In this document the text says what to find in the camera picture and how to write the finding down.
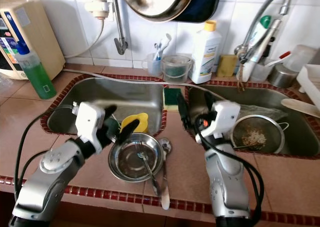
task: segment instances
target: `green sponge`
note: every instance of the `green sponge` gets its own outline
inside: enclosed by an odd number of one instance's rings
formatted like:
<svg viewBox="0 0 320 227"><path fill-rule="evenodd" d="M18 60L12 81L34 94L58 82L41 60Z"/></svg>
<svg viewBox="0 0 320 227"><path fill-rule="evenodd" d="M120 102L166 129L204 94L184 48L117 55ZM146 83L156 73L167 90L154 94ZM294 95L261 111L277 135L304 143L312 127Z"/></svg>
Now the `green sponge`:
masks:
<svg viewBox="0 0 320 227"><path fill-rule="evenodd" d="M163 89L163 108L166 111L178 111L177 95L181 93L180 88L164 88Z"/></svg>

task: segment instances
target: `green bottle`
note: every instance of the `green bottle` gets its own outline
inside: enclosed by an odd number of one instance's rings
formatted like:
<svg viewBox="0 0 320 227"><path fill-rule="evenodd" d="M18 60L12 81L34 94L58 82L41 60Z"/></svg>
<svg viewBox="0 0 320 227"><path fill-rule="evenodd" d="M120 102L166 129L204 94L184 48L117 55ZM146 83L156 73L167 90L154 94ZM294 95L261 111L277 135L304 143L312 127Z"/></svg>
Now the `green bottle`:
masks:
<svg viewBox="0 0 320 227"><path fill-rule="evenodd" d="M43 100L54 97L57 92L37 53L30 51L26 43L21 41L17 42L16 49L18 53L15 58L39 97Z"/></svg>

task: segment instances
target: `stainless steel sink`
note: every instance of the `stainless steel sink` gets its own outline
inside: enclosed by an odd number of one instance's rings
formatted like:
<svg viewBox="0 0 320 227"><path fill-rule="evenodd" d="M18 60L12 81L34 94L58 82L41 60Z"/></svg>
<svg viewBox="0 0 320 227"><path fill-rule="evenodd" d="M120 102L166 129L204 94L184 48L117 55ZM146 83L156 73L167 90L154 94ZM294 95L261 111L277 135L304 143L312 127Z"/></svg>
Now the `stainless steel sink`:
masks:
<svg viewBox="0 0 320 227"><path fill-rule="evenodd" d="M77 82L60 105L73 102L93 102L103 107L117 105L114 113L118 121L127 116L147 113L148 130L155 134L160 130L163 112L163 86L155 84L120 83L103 78L86 78ZM48 119L48 127L57 133L76 134L76 116L69 109L54 112Z"/></svg>
<svg viewBox="0 0 320 227"><path fill-rule="evenodd" d="M216 85L202 87L239 104L276 108L288 113L286 118L281 119L281 122L289 123L289 128L284 131L285 145L281 154L311 157L320 153L320 142L307 123L305 115L282 106L281 100L288 96L267 88L246 88L244 92L239 93L236 87ZM206 108L202 90L190 89L189 106L192 119Z"/></svg>

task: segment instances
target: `mesh strainer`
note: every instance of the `mesh strainer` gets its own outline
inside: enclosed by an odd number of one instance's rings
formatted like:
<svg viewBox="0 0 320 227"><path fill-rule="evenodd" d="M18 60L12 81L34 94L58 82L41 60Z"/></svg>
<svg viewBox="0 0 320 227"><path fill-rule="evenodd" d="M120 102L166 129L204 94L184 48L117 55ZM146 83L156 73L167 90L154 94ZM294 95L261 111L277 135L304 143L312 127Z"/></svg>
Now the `mesh strainer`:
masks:
<svg viewBox="0 0 320 227"><path fill-rule="evenodd" d="M248 147L264 153L279 153L285 145L288 123L277 123L264 115L248 115L237 120L231 131L234 147Z"/></svg>

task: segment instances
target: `power cord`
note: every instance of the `power cord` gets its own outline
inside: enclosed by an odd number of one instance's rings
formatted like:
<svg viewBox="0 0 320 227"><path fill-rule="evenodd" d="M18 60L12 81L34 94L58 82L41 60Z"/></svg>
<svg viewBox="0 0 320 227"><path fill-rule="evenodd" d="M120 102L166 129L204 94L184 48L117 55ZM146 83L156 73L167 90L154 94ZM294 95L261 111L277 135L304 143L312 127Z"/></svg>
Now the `power cord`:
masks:
<svg viewBox="0 0 320 227"><path fill-rule="evenodd" d="M87 48L85 48L84 50L82 50L82 51L80 51L78 53L65 55L64 58L69 59L69 58L77 57L77 56L85 53L89 49L91 49L91 47L94 46L98 42L100 36L102 35L102 32L104 31L104 26L105 26L105 20L104 19L100 19L100 31L99 31L98 35L95 37L95 40Z"/></svg>
<svg viewBox="0 0 320 227"><path fill-rule="evenodd" d="M260 173L257 171L257 169L255 167L253 167L249 162L245 161L244 159L242 159L242 158L240 158L240 157L238 157L236 155L224 152L224 151L214 147L211 143L209 143L203 137L203 135L201 134L201 131L199 130L199 126L197 124L200 123L201 119L205 119L206 116L207 116L206 114L201 114L201 115L197 116L197 118L195 119L195 123L194 123L195 132L199 135L199 137L200 137L200 139L201 139L201 141L202 141L202 143L204 145L206 145L207 147L213 149L215 152L218 152L218 153L220 153L220 154L222 154L224 156L227 156L227 157L229 157L229 158L231 158L233 160L236 160L236 161L242 163L243 166L245 167L245 169L247 170L247 172L249 173L249 176L250 176L250 179L251 179L251 182L252 182L252 185L253 185L255 200L256 200L256 207L255 207L255 210L254 210L254 213L253 213L253 217L252 217L252 223L253 223L253 225L255 225L260 220L261 214L262 214L261 204L262 204L262 201L264 199L264 193L265 193L264 181L263 181ZM257 188L257 183L256 183L256 180L255 180L255 177L254 177L252 172L254 172L255 176L258 179L259 187L260 187L259 191L258 191L258 188Z"/></svg>
<svg viewBox="0 0 320 227"><path fill-rule="evenodd" d="M18 180L18 175L19 175L19 165L20 165L20 159L21 159L21 153L22 153L22 149L23 149L23 146L24 146L24 142L25 142L25 139L26 139L26 136L27 136L27 133L29 131L29 129L31 128L31 126L37 121L39 120L42 116L44 115L47 115L47 114L50 114L54 111L58 111L58 110L62 110L62 109L70 109L72 110L72 106L71 105L61 105L59 107L56 107L56 108L51 108L51 109L48 109L47 111L45 111L44 113L40 114L39 116L37 116L36 118L34 118L34 120L32 120L28 126L25 128L23 134L22 134L22 137L21 137L21 140L20 140L20 144L19 144L19 147L18 147L18 152L17 152L17 156L16 156L16 162L15 162L15 169L14 169L14 177L13 177L13 181L14 181L14 199L15 201L17 201L18 199L18 196L19 196L19 193L20 193L20 190L21 190L21 187L22 187L22 181L23 181L23 176L26 172L26 169L28 167L28 165L31 163L31 161L36 158L37 156L40 155L40 153L37 153L35 154L34 156L32 156L28 161L27 163L25 164L24 168L23 168L23 171L21 173L21 176L22 178L20 177L20 180Z"/></svg>

